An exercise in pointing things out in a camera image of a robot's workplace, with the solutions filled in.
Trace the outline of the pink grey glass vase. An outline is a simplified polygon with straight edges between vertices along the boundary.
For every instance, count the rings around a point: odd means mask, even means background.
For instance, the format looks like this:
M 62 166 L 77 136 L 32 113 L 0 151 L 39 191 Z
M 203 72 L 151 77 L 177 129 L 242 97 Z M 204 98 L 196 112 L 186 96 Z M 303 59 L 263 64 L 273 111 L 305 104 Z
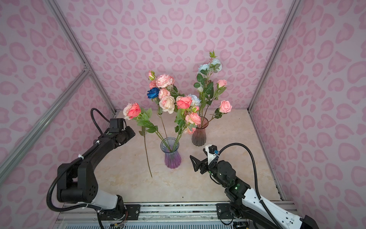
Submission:
M 206 143 L 206 128 L 209 125 L 209 121 L 205 117 L 201 117 L 201 124 L 197 126 L 195 132 L 192 135 L 192 143 L 195 146 L 203 146 Z

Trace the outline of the blue purple glass vase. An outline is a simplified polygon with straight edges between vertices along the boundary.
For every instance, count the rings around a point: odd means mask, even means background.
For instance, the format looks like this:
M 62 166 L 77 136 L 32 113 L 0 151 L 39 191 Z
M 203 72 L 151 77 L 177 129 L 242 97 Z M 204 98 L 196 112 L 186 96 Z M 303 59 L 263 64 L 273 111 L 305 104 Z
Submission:
M 160 148 L 165 154 L 165 165 L 169 169 L 176 169 L 181 165 L 179 146 L 179 142 L 174 137 L 167 137 L 160 144 Z

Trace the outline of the pink peach rose spray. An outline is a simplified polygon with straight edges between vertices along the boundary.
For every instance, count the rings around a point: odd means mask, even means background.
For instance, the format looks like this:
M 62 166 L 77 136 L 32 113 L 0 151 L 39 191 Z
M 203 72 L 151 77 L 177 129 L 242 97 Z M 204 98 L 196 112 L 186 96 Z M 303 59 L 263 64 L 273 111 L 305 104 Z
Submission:
M 201 125 L 201 123 L 202 118 L 199 115 L 199 107 L 194 106 L 185 114 L 184 133 L 192 135 L 196 131 L 196 128 Z

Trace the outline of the pink rosebud stem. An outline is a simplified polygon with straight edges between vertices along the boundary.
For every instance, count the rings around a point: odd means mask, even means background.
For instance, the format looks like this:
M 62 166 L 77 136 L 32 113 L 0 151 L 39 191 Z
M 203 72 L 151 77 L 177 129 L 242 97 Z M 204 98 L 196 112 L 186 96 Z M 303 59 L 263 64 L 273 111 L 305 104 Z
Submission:
M 224 93 L 227 88 L 227 81 L 226 80 L 218 80 L 216 86 L 214 86 L 212 81 L 209 81 L 207 85 L 206 91 L 206 104 L 205 104 L 205 116 L 207 114 L 208 108 L 212 105 L 212 103 L 216 100 L 219 100 L 219 97 Z
M 222 118 L 224 114 L 231 112 L 231 110 L 232 105 L 230 104 L 229 101 L 227 100 L 221 101 L 220 106 L 214 111 L 212 117 L 209 119 L 209 122 L 211 122 L 214 119 Z

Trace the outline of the white blue artificial rose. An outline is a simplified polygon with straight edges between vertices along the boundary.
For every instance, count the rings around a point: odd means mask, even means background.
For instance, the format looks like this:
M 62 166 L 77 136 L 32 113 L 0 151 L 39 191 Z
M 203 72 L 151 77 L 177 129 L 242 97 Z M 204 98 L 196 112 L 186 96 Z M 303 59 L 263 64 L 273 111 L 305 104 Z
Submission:
M 196 96 L 196 95 L 194 95 L 194 94 L 189 94 L 188 95 L 189 97 L 191 97 L 191 100 L 192 100 L 192 102 L 191 102 L 191 107 L 200 107 L 200 105 L 201 105 L 201 100 Z

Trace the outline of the pink peach rose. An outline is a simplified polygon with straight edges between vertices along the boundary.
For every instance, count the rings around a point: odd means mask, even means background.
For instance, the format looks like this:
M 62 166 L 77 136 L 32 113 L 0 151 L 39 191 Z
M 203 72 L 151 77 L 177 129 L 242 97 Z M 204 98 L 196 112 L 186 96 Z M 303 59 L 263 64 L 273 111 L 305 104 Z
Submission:
M 178 142 L 182 137 L 183 133 L 192 134 L 195 131 L 196 125 L 190 119 L 190 114 L 192 113 L 192 98 L 189 96 L 178 96 L 176 101 L 176 127 L 174 128 L 177 133 L 177 137 L 173 144 L 173 150 L 178 146 Z

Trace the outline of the pale blue flower spray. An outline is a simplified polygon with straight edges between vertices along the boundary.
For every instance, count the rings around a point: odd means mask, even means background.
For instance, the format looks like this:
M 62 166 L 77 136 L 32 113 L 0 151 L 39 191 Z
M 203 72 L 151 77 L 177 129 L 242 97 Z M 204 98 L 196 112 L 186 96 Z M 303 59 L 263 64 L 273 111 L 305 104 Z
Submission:
M 219 73 L 222 69 L 221 62 L 217 59 L 214 51 L 209 53 L 209 62 L 199 67 L 196 76 L 196 82 L 194 88 L 198 91 L 198 99 L 200 100 L 200 106 L 198 114 L 201 117 L 201 125 L 204 126 L 204 118 L 207 114 L 209 106 L 212 105 L 214 100 L 218 100 L 219 88 L 214 85 L 211 79 L 212 75 Z

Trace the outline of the pink white peony spray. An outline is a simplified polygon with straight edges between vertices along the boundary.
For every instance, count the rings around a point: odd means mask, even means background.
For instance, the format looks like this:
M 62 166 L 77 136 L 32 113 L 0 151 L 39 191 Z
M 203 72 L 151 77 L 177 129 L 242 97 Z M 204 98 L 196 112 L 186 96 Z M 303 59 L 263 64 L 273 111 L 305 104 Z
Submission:
M 159 99 L 162 101 L 165 97 L 170 96 L 173 98 L 173 101 L 176 100 L 178 96 L 185 96 L 183 93 L 181 93 L 178 88 L 174 85 L 175 79 L 168 74 L 161 74 L 157 76 L 154 71 L 150 70 L 148 72 L 148 79 L 150 81 L 149 88 L 152 89 L 154 87 L 158 87 L 160 89 L 159 92 Z M 174 111 L 174 108 L 172 105 L 164 106 L 162 107 L 163 112 L 168 112 L 169 114 L 172 114 Z

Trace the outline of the dark blue small flower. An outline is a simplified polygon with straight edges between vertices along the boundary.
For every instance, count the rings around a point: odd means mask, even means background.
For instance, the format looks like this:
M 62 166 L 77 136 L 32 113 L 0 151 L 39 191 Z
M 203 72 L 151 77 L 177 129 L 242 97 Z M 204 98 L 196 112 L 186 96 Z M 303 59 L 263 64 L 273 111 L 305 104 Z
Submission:
M 152 100 L 152 101 L 154 101 L 156 103 L 156 105 L 157 105 L 157 115 L 158 115 L 158 117 L 160 118 L 160 120 L 162 122 L 163 129 L 164 129 L 164 133 L 165 133 L 165 137 L 167 137 L 166 128 L 165 128 L 164 121 L 163 121 L 163 118 L 162 118 L 163 110 L 160 107 L 159 92 L 160 92 L 160 89 L 158 87 L 154 87 L 154 88 L 150 89 L 147 92 L 147 97 L 150 100 Z

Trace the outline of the red pink rose stem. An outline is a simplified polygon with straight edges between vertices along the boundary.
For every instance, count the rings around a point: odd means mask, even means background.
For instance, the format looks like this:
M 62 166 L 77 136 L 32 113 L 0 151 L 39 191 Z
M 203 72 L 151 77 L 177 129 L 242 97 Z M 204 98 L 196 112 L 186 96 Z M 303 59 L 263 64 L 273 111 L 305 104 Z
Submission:
M 155 133 L 158 138 L 163 141 L 164 138 L 159 132 L 158 126 L 151 122 L 153 115 L 152 112 L 151 108 L 146 110 L 140 107 L 137 103 L 133 103 L 128 115 L 131 117 L 130 120 L 134 120 L 139 127 L 146 127 L 146 133 Z

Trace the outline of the cream rose single stem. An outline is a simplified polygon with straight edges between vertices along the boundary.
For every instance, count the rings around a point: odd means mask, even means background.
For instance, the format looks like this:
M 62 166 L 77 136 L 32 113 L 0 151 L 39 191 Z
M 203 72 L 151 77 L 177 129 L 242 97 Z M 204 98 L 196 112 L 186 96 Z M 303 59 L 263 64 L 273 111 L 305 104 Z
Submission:
M 129 111 L 130 111 L 130 109 L 132 108 L 132 104 L 131 103 L 129 103 L 124 109 L 123 109 L 123 115 L 124 115 L 124 118 L 125 119 L 128 119 L 128 120 L 130 120 L 131 119 L 131 117 L 128 115 L 128 113 L 129 113 Z

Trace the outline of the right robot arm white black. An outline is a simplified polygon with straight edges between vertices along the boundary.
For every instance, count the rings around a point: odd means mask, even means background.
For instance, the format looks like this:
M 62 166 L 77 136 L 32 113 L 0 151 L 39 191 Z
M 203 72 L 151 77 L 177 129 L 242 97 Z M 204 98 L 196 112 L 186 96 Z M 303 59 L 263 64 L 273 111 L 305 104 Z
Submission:
M 262 197 L 257 190 L 236 176 L 236 171 L 229 162 L 219 161 L 218 153 L 207 153 L 206 156 L 204 160 L 190 156 L 193 169 L 201 174 L 208 172 L 225 189 L 234 218 L 249 219 L 265 229 L 319 228 L 310 216 L 300 217 Z

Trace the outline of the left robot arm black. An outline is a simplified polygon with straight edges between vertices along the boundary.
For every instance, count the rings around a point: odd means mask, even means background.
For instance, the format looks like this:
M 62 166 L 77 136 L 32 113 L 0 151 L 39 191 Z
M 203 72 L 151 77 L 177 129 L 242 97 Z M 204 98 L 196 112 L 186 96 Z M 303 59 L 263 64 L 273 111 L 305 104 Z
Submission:
M 135 132 L 123 118 L 112 118 L 109 128 L 91 148 L 73 162 L 58 167 L 57 177 L 47 194 L 48 207 L 60 212 L 91 208 L 102 220 L 125 218 L 127 210 L 123 198 L 100 189 L 94 171 L 109 152 L 134 136 Z

